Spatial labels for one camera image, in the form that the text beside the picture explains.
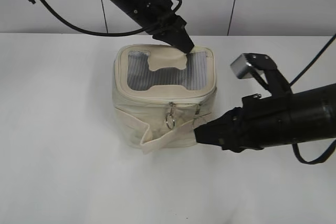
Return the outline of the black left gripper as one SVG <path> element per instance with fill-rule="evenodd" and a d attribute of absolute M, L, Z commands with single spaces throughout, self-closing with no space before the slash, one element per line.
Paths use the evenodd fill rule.
<path fill-rule="evenodd" d="M 182 52 L 191 52 L 194 43 L 185 30 L 186 21 L 176 13 L 181 6 L 182 1 L 177 1 L 175 7 L 162 14 L 149 34 Z"/>

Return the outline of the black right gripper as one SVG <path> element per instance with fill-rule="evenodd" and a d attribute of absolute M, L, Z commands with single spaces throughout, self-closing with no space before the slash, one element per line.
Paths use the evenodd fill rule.
<path fill-rule="evenodd" d="M 290 94 L 280 97 L 242 99 L 243 106 L 235 107 L 221 117 L 194 129 L 198 144 L 223 146 L 223 150 L 240 153 L 244 150 L 263 150 L 267 147 L 290 145 Z"/>

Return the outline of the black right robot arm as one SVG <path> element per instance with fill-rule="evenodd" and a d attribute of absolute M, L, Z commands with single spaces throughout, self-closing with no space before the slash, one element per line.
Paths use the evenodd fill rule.
<path fill-rule="evenodd" d="M 240 153 L 335 137 L 335 84 L 242 103 L 195 128 L 197 143 Z"/>

